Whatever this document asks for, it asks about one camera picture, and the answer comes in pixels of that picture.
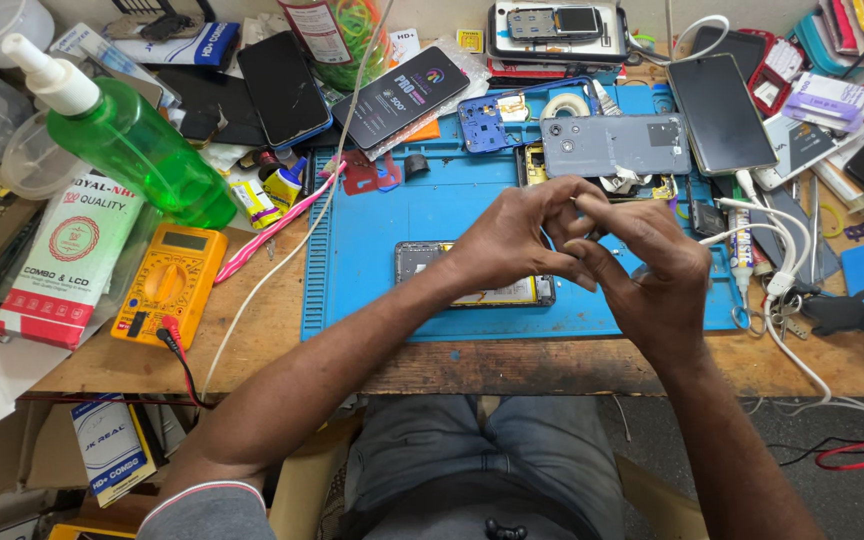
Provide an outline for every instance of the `sleeve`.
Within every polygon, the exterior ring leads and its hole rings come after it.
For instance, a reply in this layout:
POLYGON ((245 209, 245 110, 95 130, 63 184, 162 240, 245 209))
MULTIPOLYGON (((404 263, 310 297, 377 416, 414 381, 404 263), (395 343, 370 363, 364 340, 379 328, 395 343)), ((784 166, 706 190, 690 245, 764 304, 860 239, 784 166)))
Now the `sleeve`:
POLYGON ((194 485, 163 501, 136 540, 276 540, 262 494, 239 481, 194 485))

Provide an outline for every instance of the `adhesive tape roll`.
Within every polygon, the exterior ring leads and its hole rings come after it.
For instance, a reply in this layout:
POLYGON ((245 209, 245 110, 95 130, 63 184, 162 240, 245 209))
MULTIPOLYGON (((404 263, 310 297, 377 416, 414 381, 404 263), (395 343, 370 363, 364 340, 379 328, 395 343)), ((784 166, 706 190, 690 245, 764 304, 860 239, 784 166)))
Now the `adhesive tape roll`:
POLYGON ((592 114, 582 97, 573 93, 563 93, 549 100, 539 118, 554 118, 559 111, 567 111, 572 117, 588 117, 592 114))

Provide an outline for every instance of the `jar of rubber bands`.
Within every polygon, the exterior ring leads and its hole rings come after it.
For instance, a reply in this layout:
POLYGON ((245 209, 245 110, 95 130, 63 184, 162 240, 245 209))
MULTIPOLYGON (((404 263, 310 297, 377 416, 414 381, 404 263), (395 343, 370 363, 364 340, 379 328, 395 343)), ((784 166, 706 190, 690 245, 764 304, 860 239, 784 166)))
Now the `jar of rubber bands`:
MULTIPOLYGON (((278 0, 285 18, 312 57, 318 78, 338 91, 355 89, 359 64, 367 54, 379 11, 374 0, 278 0)), ((381 30, 368 57, 362 84, 385 72, 391 56, 389 33, 381 30)))

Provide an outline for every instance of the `wooden workbench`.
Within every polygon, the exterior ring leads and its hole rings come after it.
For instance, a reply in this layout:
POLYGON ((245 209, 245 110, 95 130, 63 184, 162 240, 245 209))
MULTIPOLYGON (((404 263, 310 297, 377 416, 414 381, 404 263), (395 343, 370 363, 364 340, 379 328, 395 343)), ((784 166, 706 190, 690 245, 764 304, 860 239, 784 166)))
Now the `wooden workbench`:
MULTIPOLYGON (((645 63, 630 68, 629 79, 650 85, 660 83, 665 81, 665 70, 645 63)), ((847 215, 845 207, 824 185, 820 190, 822 202, 845 216, 846 226, 864 222, 864 216, 847 215)), ((832 230, 833 221, 826 216, 827 232, 832 230)), ((307 230, 307 218, 285 227, 275 237, 274 260, 270 261, 262 248, 237 274, 213 289, 188 353, 189 367, 199 388, 245 297, 298 245, 307 230)), ((251 237, 236 229, 228 229, 226 234, 230 240, 226 257, 251 237)), ((836 253, 858 245, 844 235, 829 243, 836 253)), ((256 293, 225 347, 209 392, 233 391, 299 343, 305 269, 303 249, 256 293)), ((830 277, 825 289, 837 294, 845 292, 842 273, 830 277)), ((750 292, 752 305, 758 306, 762 290, 754 284, 750 292)), ((185 393, 182 367, 171 352, 111 338, 108 326, 103 326, 31 390, 185 393)), ((817 394, 807 377, 768 336, 734 330, 709 332, 706 338, 715 362, 737 395, 817 394)), ((810 335, 805 341, 790 333, 787 343, 828 383, 833 394, 864 396, 863 333, 823 339, 810 335)), ((619 337, 411 343, 403 346, 360 390, 491 395, 664 393, 655 372, 636 347, 619 337)))

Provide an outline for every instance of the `hand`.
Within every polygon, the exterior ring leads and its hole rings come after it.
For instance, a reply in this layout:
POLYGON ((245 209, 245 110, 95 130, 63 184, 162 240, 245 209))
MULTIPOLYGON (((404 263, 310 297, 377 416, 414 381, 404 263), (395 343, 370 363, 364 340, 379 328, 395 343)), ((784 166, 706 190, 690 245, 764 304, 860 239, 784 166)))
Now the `hand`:
POLYGON ((686 236, 666 202, 610 204, 580 195, 584 214, 569 227, 564 249, 582 259, 602 286, 619 329, 655 372, 706 362, 702 337, 709 283, 709 250, 686 236), (625 242, 649 272, 632 279, 609 250, 582 236, 601 228, 625 242))
POLYGON ((563 251, 567 227, 577 218, 572 197, 605 195, 584 178, 573 175, 538 185, 502 191, 475 223, 441 258, 462 284, 463 294, 500 289, 527 276, 554 274, 595 291, 590 270, 563 251), (552 251, 548 240, 557 251, 552 251))

